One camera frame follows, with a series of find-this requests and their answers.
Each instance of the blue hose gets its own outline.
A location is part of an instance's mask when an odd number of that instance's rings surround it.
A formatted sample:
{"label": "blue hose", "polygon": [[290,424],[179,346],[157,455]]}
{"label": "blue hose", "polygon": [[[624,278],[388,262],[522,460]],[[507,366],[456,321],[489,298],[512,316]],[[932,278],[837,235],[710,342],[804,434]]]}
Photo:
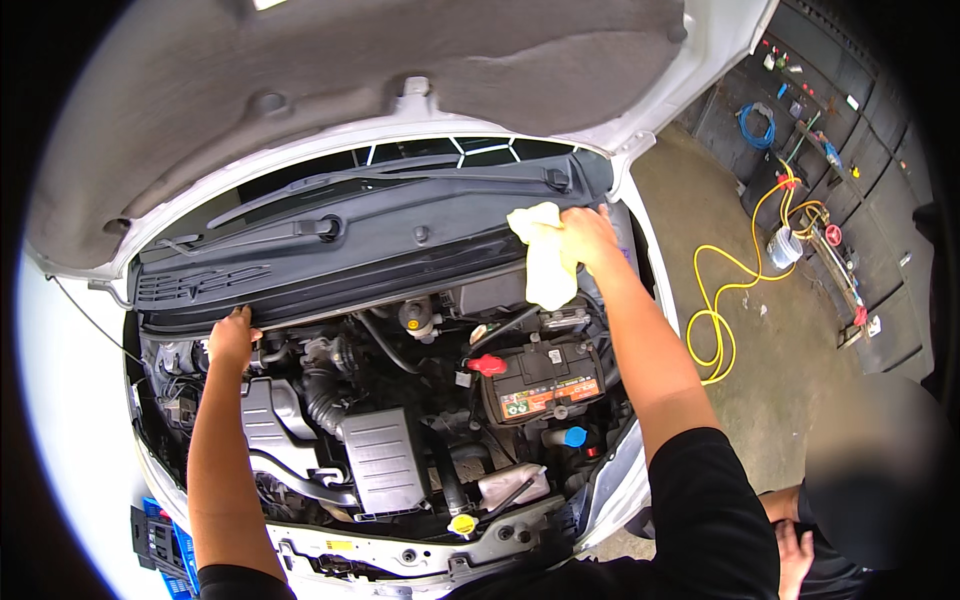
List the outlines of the blue hose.
{"label": "blue hose", "polygon": [[[763,137],[756,137],[747,130],[747,115],[750,114],[751,110],[757,110],[760,114],[767,117],[767,121],[770,122]],[[740,133],[743,135],[743,138],[757,150],[770,148],[770,145],[774,143],[774,133],[777,132],[777,124],[774,123],[774,112],[763,103],[754,102],[749,105],[743,105],[736,114],[736,121],[740,124]]]}

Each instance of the yellow hose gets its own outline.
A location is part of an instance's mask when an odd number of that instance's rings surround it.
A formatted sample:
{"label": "yellow hose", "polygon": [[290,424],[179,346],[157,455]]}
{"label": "yellow hose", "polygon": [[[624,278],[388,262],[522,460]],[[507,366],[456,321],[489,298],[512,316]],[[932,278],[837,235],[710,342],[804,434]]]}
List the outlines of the yellow hose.
{"label": "yellow hose", "polygon": [[[702,367],[710,367],[712,365],[716,365],[716,367],[713,369],[713,373],[711,373],[710,376],[707,377],[707,379],[704,379],[700,382],[705,386],[711,383],[716,383],[717,381],[720,381],[724,377],[726,377],[730,373],[731,369],[733,368],[733,361],[736,360],[736,340],[733,338],[733,332],[730,328],[730,324],[727,323],[727,320],[723,318],[723,315],[717,312],[717,309],[719,307],[718,302],[720,301],[720,295],[724,291],[730,290],[730,289],[747,289],[747,288],[754,287],[762,280],[778,281],[780,279],[783,279],[786,276],[789,276],[791,273],[793,273],[794,268],[796,268],[796,264],[794,264],[794,265],[791,265],[789,271],[787,271],[782,275],[778,275],[775,277],[765,276],[762,273],[763,262],[760,257],[760,246],[756,242],[756,213],[759,211],[760,205],[763,204],[763,202],[767,198],[769,198],[771,194],[773,194],[780,188],[784,187],[788,183],[796,183],[800,181],[799,178],[794,177],[793,169],[791,169],[788,164],[786,164],[782,160],[780,161],[780,164],[782,164],[783,167],[786,169],[787,178],[783,181],[780,181],[777,185],[771,188],[770,191],[764,194],[762,198],[760,198],[759,202],[757,202],[756,206],[754,207],[754,214],[750,218],[750,231],[754,237],[754,250],[756,251],[756,271],[755,272],[752,271],[742,262],[740,262],[733,256],[730,256],[730,254],[727,253],[726,251],[720,248],[717,248],[716,246],[713,246],[711,244],[704,244],[698,247],[697,250],[694,251],[693,253],[693,272],[697,277],[697,285],[700,287],[700,295],[703,297],[704,304],[707,305],[707,308],[704,308],[694,313],[693,316],[690,317],[690,320],[687,322],[686,349],[690,352],[690,356],[693,358],[694,361],[697,362],[698,365],[701,365]],[[794,212],[796,212],[800,208],[804,208],[804,210],[809,210],[812,206],[816,204],[823,206],[823,203],[821,203],[820,201],[813,200],[813,201],[802,203],[794,207],[793,209],[790,209],[790,204],[792,201],[793,201],[793,187],[788,187],[786,190],[784,190],[783,198],[780,200],[780,221],[787,227],[790,227],[790,224],[789,224],[790,215],[792,215]],[[823,221],[824,215],[820,211],[820,209],[813,208],[813,210],[816,213],[815,216],[820,217],[820,219]],[[813,229],[813,220],[811,218],[811,222],[809,226],[807,226],[805,229],[802,229],[800,231],[793,231],[793,234],[798,238],[808,239],[812,235],[810,233],[812,229]],[[722,286],[719,290],[717,290],[717,293],[713,296],[713,304],[710,304],[709,297],[707,296],[707,290],[704,289],[704,282],[700,278],[700,267],[697,264],[697,257],[700,255],[700,251],[703,251],[703,250],[712,250],[714,252],[719,253],[722,256],[725,256],[730,260],[730,262],[732,262],[734,265],[739,267],[742,271],[750,274],[754,278],[754,280],[751,281],[750,283],[728,283]],[[717,350],[713,354],[713,358],[711,358],[710,360],[703,360],[702,358],[700,358],[700,356],[697,355],[696,351],[694,351],[693,346],[690,344],[690,330],[693,326],[693,323],[697,319],[705,315],[710,315],[710,320],[713,322],[713,333],[716,336]],[[720,332],[720,325],[722,325],[724,329],[727,330],[727,335],[730,336],[730,344],[731,344],[730,364],[727,365],[727,368],[723,370],[723,372],[720,372],[721,368],[723,367],[723,354],[724,354],[723,337]]]}

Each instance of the dark wall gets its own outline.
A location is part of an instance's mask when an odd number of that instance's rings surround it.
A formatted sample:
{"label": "dark wall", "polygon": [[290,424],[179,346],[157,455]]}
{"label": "dark wall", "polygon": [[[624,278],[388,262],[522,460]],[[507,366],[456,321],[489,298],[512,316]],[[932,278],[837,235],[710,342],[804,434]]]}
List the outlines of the dark wall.
{"label": "dark wall", "polygon": [[[778,56],[785,52],[788,64],[800,65],[803,73],[763,68],[763,59],[774,46]],[[875,337],[854,344],[864,371],[899,372],[920,381],[933,369],[929,332],[933,250],[915,229],[912,214],[933,202],[930,178],[916,120],[893,76],[866,48],[841,17],[821,4],[783,0],[755,53],[693,102],[678,121],[749,183],[766,152],[743,139],[734,116],[740,107],[760,101],[774,110],[773,150],[783,157],[793,150],[792,144],[784,147],[796,123],[789,113],[791,105],[801,105],[802,120],[821,112],[812,129],[824,132],[844,167],[849,172],[855,166],[859,178],[834,185],[827,162],[804,142],[791,162],[806,182],[794,203],[826,203],[830,220],[859,254],[858,289],[870,317],[878,315],[882,327]],[[787,90],[778,99],[784,83]],[[858,109],[847,103],[848,94]],[[755,113],[747,120],[754,134],[761,134],[765,124]],[[841,319],[851,324],[853,315],[819,257],[807,260]]]}

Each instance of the engine bay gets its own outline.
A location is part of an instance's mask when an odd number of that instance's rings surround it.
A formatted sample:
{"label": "engine bay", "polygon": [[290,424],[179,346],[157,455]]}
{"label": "engine bay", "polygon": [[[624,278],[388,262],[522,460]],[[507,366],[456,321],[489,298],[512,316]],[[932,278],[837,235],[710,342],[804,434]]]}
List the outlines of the engine bay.
{"label": "engine bay", "polygon": [[[579,492],[632,409],[595,287],[544,311],[525,284],[511,271],[264,331],[241,421],[265,516],[455,543]],[[205,340],[140,346],[144,425],[185,486]]]}

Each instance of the vent grille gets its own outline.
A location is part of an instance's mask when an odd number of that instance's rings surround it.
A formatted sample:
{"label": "vent grille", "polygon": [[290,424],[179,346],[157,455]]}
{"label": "vent grille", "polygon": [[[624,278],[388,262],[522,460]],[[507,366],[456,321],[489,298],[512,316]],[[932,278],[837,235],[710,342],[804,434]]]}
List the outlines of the vent grille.
{"label": "vent grille", "polygon": [[144,302],[162,302],[180,298],[195,300],[201,294],[269,277],[271,274],[270,265],[257,265],[234,271],[209,269],[182,277],[142,276],[136,285],[136,299]]}

